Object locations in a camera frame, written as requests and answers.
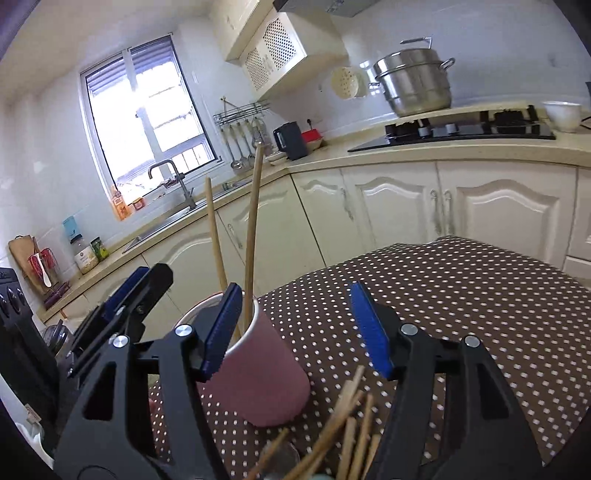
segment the black kettle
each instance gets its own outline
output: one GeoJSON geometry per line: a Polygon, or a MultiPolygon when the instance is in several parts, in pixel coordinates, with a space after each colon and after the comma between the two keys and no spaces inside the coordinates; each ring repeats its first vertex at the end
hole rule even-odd
{"type": "Polygon", "coordinates": [[[273,132],[277,148],[287,154],[290,160],[298,160],[308,154],[308,147],[301,136],[300,127],[296,122],[289,122],[273,132]]]}

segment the white tiled wall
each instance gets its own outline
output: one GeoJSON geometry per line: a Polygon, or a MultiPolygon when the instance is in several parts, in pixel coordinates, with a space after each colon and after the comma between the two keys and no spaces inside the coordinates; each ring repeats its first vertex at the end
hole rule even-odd
{"type": "MultiPolygon", "coordinates": [[[[589,104],[584,83],[591,80],[591,57],[551,0],[381,0],[354,18],[334,17],[334,22],[353,65],[371,65],[399,50],[405,38],[432,35],[442,59],[457,59],[449,70],[456,105],[518,98],[589,104]]],[[[249,83],[239,66],[222,60],[207,18],[186,19],[173,40],[213,146],[228,159],[211,118],[223,109],[222,96],[237,105],[252,101],[249,83]]],[[[5,120],[0,122],[0,264],[9,261],[7,241],[31,233],[72,274],[76,267],[62,220],[74,215],[88,240],[101,236],[109,244],[181,201],[179,195],[167,196],[156,208],[115,220],[86,137],[79,99],[82,69],[0,115],[5,120]]],[[[393,116],[381,94],[338,99],[329,76],[327,70],[274,100],[265,116],[269,130],[291,120],[305,129],[311,118],[316,128],[335,135],[393,116]]],[[[226,166],[216,175],[214,183],[220,183],[232,172],[226,166]]]]}

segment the table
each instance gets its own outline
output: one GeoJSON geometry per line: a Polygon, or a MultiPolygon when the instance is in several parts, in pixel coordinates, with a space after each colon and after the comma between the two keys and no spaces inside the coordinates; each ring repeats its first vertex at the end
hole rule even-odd
{"type": "MultiPolygon", "coordinates": [[[[370,366],[349,308],[348,285],[363,281],[374,299],[437,338],[476,335],[504,372],[548,462],[581,421],[591,398],[590,293],[541,261],[480,242],[444,237],[426,245],[395,244],[312,272],[260,298],[310,378],[304,411],[288,425],[301,453],[311,451],[339,389],[357,365],[361,388],[375,397],[372,433],[383,432],[395,385],[370,366]]],[[[151,398],[159,402],[159,385],[151,398]]],[[[443,378],[435,381],[425,461],[435,458],[442,430],[443,378]]],[[[243,478],[280,428],[256,429],[224,411],[207,385],[202,403],[232,479],[243,478]]],[[[170,460],[161,404],[152,417],[161,458],[170,460]]],[[[333,449],[323,466],[336,474],[333,449]]]]}

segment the window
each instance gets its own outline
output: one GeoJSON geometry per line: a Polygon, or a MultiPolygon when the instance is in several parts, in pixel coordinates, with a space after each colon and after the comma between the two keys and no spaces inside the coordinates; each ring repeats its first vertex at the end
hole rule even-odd
{"type": "Polygon", "coordinates": [[[105,61],[82,74],[94,127],[110,177],[127,203],[174,174],[189,173],[216,159],[185,85],[170,36],[105,61]]]}

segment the window blind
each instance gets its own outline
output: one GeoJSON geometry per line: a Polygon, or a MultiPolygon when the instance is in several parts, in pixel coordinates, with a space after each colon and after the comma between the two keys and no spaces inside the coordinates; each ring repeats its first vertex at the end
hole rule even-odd
{"type": "Polygon", "coordinates": [[[127,77],[125,73],[125,61],[120,57],[100,70],[86,76],[88,91],[96,96],[100,92],[112,87],[127,77]]]}
{"type": "Polygon", "coordinates": [[[146,72],[169,61],[174,63],[173,41],[168,37],[159,38],[131,50],[135,74],[146,72]]]}

